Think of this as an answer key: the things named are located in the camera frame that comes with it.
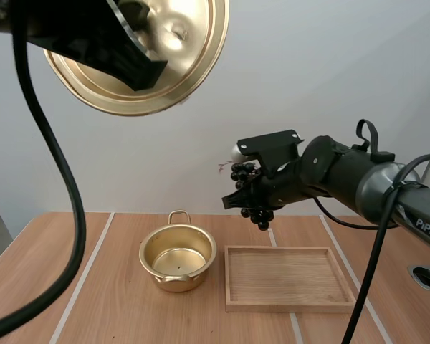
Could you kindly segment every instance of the pot handle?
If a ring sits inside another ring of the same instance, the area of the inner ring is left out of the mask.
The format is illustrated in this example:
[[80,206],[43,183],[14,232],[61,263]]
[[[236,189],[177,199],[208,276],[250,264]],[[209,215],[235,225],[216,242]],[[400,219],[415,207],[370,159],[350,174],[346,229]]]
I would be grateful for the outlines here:
[[155,277],[160,283],[167,282],[187,282],[189,281],[189,276],[187,274],[181,276],[165,276],[163,278]]
[[172,212],[169,214],[168,224],[171,224],[171,223],[172,223],[172,216],[173,216],[174,214],[186,214],[186,218],[188,219],[188,223],[189,223],[189,224],[191,223],[191,217],[189,217],[189,214],[188,214],[186,211],[184,211],[184,210],[174,210],[174,211],[172,211]]

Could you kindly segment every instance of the table surface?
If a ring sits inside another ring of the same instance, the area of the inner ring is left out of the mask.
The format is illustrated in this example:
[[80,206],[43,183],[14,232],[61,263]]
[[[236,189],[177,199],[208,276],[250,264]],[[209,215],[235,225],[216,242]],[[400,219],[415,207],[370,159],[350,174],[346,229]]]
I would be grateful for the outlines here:
[[[261,232],[240,216],[193,215],[214,236],[218,255],[200,287],[172,294],[153,285],[138,257],[142,240],[167,215],[87,213],[86,219],[85,258],[73,283],[0,343],[340,343],[347,314],[226,313],[224,245],[330,247],[357,296],[375,236],[323,216],[278,216],[272,230]],[[0,257],[0,317],[57,278],[72,240],[71,213],[43,214],[27,225]],[[430,344],[430,291],[409,276],[411,264],[430,265],[430,248],[404,229],[390,230],[352,343]]]

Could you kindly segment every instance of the wooden tray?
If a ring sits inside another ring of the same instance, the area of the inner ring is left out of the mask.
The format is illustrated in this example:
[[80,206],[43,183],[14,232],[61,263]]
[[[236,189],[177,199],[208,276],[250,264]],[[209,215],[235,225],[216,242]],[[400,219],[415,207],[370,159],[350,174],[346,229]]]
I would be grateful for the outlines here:
[[227,312],[352,312],[329,247],[225,246]]

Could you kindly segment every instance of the tray rim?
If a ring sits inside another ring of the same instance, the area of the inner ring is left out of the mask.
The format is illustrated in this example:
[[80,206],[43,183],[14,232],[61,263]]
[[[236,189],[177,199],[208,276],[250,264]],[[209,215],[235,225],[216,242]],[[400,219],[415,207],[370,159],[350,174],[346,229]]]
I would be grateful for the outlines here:
[[[348,296],[349,300],[345,302],[329,302],[328,304],[319,302],[317,304],[297,304],[297,303],[280,303],[280,304],[272,304],[271,302],[255,302],[255,301],[232,301],[231,300],[231,289],[230,289],[230,279],[229,279],[229,250],[270,250],[270,251],[296,251],[299,253],[325,253],[328,255],[328,260],[330,262],[330,266],[335,274],[335,277],[338,279],[338,282],[343,289],[344,293]],[[277,308],[278,311],[280,311],[280,308],[287,308],[287,307],[295,307],[297,309],[299,308],[306,308],[306,307],[315,307],[315,308],[322,308],[319,310],[319,312],[325,312],[326,307],[334,307],[335,309],[341,309],[344,310],[342,312],[351,312],[353,310],[353,307],[355,306],[355,297],[352,293],[352,289],[350,288],[347,279],[345,278],[342,269],[340,268],[340,265],[338,264],[338,261],[336,260],[335,255],[333,254],[333,251],[331,247],[314,247],[314,246],[250,246],[250,245],[225,245],[224,246],[224,275],[225,275],[225,302],[226,302],[226,311],[227,312],[236,312],[233,310],[230,310],[230,306],[264,306],[264,307],[270,307],[270,308]]]

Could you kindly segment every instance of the white stripe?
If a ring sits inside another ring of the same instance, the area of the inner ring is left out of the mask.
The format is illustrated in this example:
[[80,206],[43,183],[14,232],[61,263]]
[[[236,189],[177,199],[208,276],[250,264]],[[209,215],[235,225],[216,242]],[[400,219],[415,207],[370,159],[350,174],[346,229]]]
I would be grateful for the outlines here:
[[[274,236],[274,232],[272,231],[272,228],[268,228],[267,231],[269,232],[269,239],[271,240],[271,245],[273,247],[277,247],[277,242],[275,241],[275,236]],[[292,322],[292,329],[293,329],[293,333],[295,334],[296,344],[304,344],[304,341],[302,340],[300,324],[298,323],[296,314],[290,313],[290,320]]]
[[[336,251],[338,251],[339,256],[343,260],[345,268],[349,272],[350,278],[352,279],[353,283],[357,287],[357,290],[360,291],[360,287],[361,287],[360,281],[358,280],[357,276],[355,275],[355,272],[352,270],[352,267],[351,267],[349,261],[347,260],[347,258],[344,255],[343,250],[341,249],[341,246],[339,246],[338,240],[336,240],[336,237],[334,236],[333,232],[331,231],[330,226],[328,226],[328,223],[327,223],[327,221],[323,215],[320,215],[320,220],[322,221],[322,224],[325,227],[325,230],[327,231],[328,235],[330,236],[331,241],[335,245]],[[371,317],[373,318],[374,323],[378,327],[379,333],[382,335],[384,342],[386,342],[386,344],[393,344],[392,339],[390,339],[390,337],[388,336],[386,328],[382,324],[381,319],[379,319],[378,314],[374,310],[374,307],[368,298],[366,298],[365,306],[368,309]]]
[[269,232],[269,239],[271,240],[271,245],[273,247],[277,247],[277,242],[275,241],[274,232],[272,231],[271,228],[269,228],[267,231]]
[[80,280],[78,280],[77,286],[75,287],[75,290],[73,291],[70,301],[65,308],[64,314],[62,314],[62,317],[60,318],[59,324],[57,324],[56,330],[54,331],[54,334],[52,335],[51,340],[49,341],[49,344],[57,343],[57,340],[59,339],[59,336],[62,332],[62,329],[64,328],[65,323],[67,322],[70,312],[72,311],[73,305],[75,304],[78,298],[78,295],[81,291],[81,288],[85,283],[87,274],[89,274],[89,271],[91,270],[92,264],[94,263],[97,253],[99,252],[100,247],[102,246],[103,240],[107,235],[108,229],[110,228],[110,225],[112,223],[114,216],[115,216],[115,213],[110,214],[110,217],[108,218],[107,223],[105,224],[105,228],[103,229],[102,234],[100,235],[100,238],[97,241],[97,244],[95,245],[94,251],[92,251],[91,257],[87,261],[86,267],[83,270],[83,273],[81,274]]
[[296,317],[296,314],[290,313],[290,320],[292,321],[293,332],[295,332],[296,344],[304,344],[304,340],[302,339],[302,334],[300,330],[300,324],[298,323],[298,318]]

